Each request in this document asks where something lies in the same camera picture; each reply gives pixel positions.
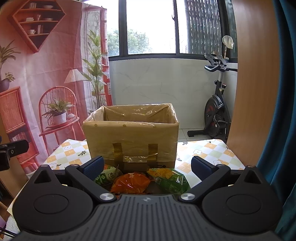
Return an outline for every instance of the cardboard box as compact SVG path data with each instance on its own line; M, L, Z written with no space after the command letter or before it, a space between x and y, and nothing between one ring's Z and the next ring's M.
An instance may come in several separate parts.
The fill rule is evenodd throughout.
M179 122L172 104L102 106L82 128L91 157L122 171L175 167Z

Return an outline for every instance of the red chair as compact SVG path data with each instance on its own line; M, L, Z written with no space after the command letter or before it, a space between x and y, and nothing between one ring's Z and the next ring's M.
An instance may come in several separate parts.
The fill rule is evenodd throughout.
M75 117L73 117L71 120L68 120L67 123L64 126L55 126L52 122L52 118L46 118L46 116L42 116L44 113L46 113L49 109L47 104L53 103L54 99L64 99L67 102L70 102L73 107L71 107L68 111L67 114L74 114ZM50 155L50 152L48 151L48 146L47 146L47 141L46 141L46 135L54 133L57 143L60 145L62 142L60 142L57 132L60 130L63 130L65 128L70 127L73 131L74 134L74 139L76 140L76 134L75 130L73 128L73 124L76 123L76 126L79 126L81 132L82 128L79 124L79 116L78 116L78 111L77 111L77 100L76 96L73 93L72 90L70 90L67 87L64 86L56 86L48 91L46 91L43 96L41 97L39 101L39 118L40 118L40 125L41 125L41 133L39 136L43 137L44 144L46 147L47 154Z

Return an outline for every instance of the blue curtain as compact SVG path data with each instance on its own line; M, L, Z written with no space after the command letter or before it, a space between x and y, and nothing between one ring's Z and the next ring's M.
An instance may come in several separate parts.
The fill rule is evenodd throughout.
M279 90L266 145L258 168L283 204L276 233L296 240L296 7L274 0L280 42Z

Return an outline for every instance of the brown strap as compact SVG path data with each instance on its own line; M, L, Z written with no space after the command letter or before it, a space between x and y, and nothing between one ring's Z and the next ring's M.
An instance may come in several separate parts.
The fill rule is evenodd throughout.
M147 165L150 168L157 168L158 144L148 144Z
M119 170L123 170L124 163L123 163L123 153L121 143L113 143L114 147L114 162L115 166L118 167Z

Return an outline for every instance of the snack bag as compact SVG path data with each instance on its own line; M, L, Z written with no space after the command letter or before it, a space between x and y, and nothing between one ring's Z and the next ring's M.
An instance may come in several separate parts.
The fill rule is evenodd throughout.
M190 188L185 176L173 168L150 168L147 173L169 193L180 195Z
M148 187L150 180L141 173L127 173L118 177L111 191L116 194L141 194Z
M100 186L105 186L113 183L119 175L122 175L119 169L105 164L103 172L95 179L95 182Z

